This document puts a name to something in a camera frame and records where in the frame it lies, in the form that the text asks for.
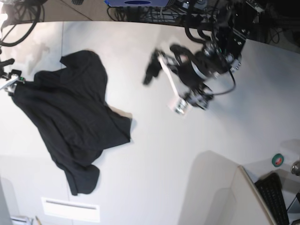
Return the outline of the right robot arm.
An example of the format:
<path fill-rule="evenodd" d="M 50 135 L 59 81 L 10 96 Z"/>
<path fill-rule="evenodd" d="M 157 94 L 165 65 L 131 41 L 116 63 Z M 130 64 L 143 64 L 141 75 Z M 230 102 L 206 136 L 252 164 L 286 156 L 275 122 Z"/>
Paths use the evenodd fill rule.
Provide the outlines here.
<path fill-rule="evenodd" d="M 45 21 L 45 0 L 2 0 L 0 2 L 0 46 L 15 47 L 31 34 L 39 22 Z M 30 23 L 26 33 L 14 42 L 6 42 L 8 35 L 17 25 Z M 15 59 L 0 61 L 0 89 L 13 96 L 18 83 L 25 83 L 22 71 L 13 69 L 5 72 L 4 67 L 11 66 Z"/>

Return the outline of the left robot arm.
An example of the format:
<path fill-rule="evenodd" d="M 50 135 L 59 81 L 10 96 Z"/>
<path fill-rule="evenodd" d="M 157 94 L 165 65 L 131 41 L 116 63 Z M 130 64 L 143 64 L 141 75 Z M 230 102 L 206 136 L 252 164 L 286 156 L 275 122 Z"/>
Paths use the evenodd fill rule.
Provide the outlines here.
<path fill-rule="evenodd" d="M 230 0 L 221 8 L 215 3 L 208 21 L 195 25 L 199 37 L 194 37 L 190 28 L 195 4 L 194 0 L 188 3 L 184 30 L 189 40 L 202 45 L 201 50 L 192 53 L 186 47 L 172 44 L 170 51 L 173 55 L 168 55 L 155 49 L 142 82 L 149 85 L 163 70 L 175 94 L 172 109 L 181 115 L 191 106 L 206 110 L 214 97 L 228 94 L 236 88 L 234 82 L 230 89 L 215 93 L 206 81 L 226 74 L 233 77 L 234 71 L 239 69 L 241 52 L 253 21 L 264 11 L 255 0 Z"/>

